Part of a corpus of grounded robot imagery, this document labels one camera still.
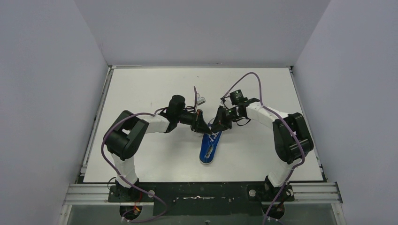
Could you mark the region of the white shoelace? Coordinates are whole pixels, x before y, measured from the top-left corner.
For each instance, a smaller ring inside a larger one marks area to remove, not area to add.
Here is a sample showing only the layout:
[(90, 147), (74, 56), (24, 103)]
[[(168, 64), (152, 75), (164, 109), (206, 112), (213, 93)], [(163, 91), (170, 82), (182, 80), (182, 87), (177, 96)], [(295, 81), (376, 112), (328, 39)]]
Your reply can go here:
[(212, 133), (211, 135), (205, 134), (203, 136), (203, 140), (202, 140), (203, 147), (206, 150), (208, 150), (210, 148), (215, 150), (217, 148), (217, 145), (219, 143), (221, 135), (222, 135), (222, 132)]

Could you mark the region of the blue canvas sneaker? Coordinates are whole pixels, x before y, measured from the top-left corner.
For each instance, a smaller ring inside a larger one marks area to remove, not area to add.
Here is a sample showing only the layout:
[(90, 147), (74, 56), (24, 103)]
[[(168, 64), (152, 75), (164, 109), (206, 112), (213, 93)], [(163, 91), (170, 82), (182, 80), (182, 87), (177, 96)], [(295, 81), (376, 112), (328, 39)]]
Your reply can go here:
[(203, 134), (199, 153), (199, 160), (201, 163), (206, 165), (212, 163), (221, 136), (222, 131), (213, 133), (211, 135)]

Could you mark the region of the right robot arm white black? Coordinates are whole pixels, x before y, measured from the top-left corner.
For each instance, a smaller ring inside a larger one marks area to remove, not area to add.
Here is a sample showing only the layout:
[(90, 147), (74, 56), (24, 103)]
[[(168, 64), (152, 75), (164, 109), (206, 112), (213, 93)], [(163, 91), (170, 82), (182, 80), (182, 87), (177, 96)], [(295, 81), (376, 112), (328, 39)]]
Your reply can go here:
[(232, 129), (232, 124), (241, 119), (256, 121), (272, 130), (278, 159), (265, 178), (269, 184), (264, 187), (264, 194), (268, 199), (276, 200), (283, 193), (282, 185), (314, 149), (306, 121), (299, 112), (283, 113), (272, 109), (257, 98), (244, 97), (241, 90), (230, 93), (228, 97), (232, 107), (218, 107), (211, 130), (217, 133)]

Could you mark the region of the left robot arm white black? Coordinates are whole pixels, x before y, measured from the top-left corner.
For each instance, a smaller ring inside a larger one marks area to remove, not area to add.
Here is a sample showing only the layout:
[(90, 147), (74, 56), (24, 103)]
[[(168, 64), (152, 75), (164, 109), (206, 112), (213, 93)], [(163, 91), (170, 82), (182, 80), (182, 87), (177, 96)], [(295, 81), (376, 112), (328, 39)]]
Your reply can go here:
[(116, 171), (116, 184), (121, 186), (120, 193), (125, 199), (133, 200), (138, 196), (139, 187), (135, 172), (134, 155), (138, 151), (146, 134), (169, 133), (178, 124), (188, 125), (191, 131), (210, 135), (211, 129), (204, 121), (203, 112), (190, 112), (186, 109), (185, 98), (173, 95), (168, 107), (159, 114), (122, 111), (110, 129), (105, 133), (101, 144), (101, 154), (107, 150), (113, 162), (107, 163)]

